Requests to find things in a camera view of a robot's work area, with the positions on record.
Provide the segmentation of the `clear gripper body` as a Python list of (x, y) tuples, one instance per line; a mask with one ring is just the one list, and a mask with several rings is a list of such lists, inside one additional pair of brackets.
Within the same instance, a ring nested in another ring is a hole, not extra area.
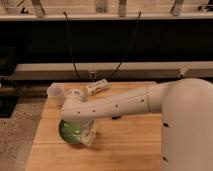
[(98, 130), (98, 123), (92, 120), (81, 132), (80, 142), (86, 146), (91, 146), (96, 138), (96, 133)]

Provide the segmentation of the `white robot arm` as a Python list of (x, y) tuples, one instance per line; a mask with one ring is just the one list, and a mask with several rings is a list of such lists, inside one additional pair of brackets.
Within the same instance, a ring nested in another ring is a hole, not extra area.
[(213, 171), (213, 83), (186, 78), (86, 101), (71, 92), (61, 118), (80, 126), (106, 117), (161, 116), (161, 171)]

